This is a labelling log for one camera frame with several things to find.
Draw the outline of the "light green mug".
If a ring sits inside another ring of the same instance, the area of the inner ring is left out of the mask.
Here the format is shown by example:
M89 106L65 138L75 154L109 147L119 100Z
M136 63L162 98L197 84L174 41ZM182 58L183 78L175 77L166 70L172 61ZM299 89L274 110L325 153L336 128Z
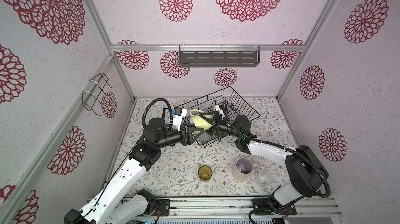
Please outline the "light green mug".
M208 123L200 118L200 113L204 113L202 110L193 109L190 111L190 123L198 128L204 128L205 130L210 129L215 123Z

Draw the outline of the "black wire dish rack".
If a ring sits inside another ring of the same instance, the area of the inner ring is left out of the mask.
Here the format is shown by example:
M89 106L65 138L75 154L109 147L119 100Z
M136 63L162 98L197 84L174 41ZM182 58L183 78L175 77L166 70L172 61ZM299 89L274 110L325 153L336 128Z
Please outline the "black wire dish rack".
M232 87L192 99L176 109L186 109L184 124L198 128L197 144L207 147L225 137L244 139L260 113Z

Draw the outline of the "amber glass cup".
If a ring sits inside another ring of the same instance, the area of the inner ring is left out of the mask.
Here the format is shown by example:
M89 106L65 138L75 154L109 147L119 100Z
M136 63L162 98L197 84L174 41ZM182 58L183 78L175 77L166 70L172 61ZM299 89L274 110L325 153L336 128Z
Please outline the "amber glass cup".
M212 169L207 165L201 166L197 173L201 181L209 181L213 175Z

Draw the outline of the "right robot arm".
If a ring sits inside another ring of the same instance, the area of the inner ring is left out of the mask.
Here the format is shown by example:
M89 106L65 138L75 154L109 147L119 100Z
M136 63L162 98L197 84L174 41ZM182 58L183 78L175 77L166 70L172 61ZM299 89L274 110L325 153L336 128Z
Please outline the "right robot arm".
M234 143L241 152L264 157L287 170L290 180L269 197L271 208L288 207L303 198L328 198L331 195L329 174L309 147L289 148L256 139L251 134L249 119L243 115L237 115L233 121L218 111L197 116L200 117L198 128L210 130L212 135L234 136L237 138Z

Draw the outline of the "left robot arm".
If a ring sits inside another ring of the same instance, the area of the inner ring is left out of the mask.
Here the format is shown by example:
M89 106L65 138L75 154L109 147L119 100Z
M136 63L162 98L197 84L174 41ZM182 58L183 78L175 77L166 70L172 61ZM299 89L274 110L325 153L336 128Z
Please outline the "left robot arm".
M64 217L66 224L126 224L139 215L151 215L156 198L147 190L139 191L123 205L120 201L130 188L143 177L161 156L161 149L176 143L191 145L211 127L205 120L197 124L166 124L153 118L144 127L144 134L128 158L105 188L80 210L71 209Z

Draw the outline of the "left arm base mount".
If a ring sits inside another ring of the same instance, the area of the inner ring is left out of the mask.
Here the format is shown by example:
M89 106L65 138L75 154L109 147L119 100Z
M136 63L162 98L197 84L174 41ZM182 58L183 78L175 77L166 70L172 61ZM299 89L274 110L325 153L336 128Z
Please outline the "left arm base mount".
M139 216L152 216L152 217L166 217L169 216L170 211L170 199L159 199L146 189L139 190L136 196L144 198L144 202L147 204L144 211L140 212Z

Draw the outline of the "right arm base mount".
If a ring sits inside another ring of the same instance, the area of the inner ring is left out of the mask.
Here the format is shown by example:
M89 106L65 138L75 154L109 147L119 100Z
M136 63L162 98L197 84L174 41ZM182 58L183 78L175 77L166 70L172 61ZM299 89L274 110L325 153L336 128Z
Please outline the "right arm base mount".
M268 198L253 198L253 211L254 215L278 215L278 216L289 216L296 215L297 210L295 206L292 205L281 205L278 203L273 196Z

